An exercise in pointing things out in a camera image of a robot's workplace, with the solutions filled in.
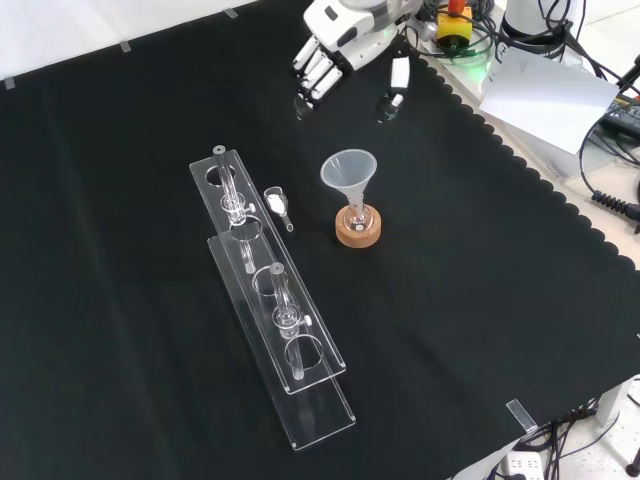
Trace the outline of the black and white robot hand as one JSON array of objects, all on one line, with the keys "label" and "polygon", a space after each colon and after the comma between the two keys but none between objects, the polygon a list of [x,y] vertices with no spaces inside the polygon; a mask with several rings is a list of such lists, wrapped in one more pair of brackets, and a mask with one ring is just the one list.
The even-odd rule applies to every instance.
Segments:
[{"label": "black and white robot hand", "polygon": [[292,62],[297,118],[317,110],[342,80],[382,55],[420,5],[403,0],[312,2],[303,14],[310,37]]}]

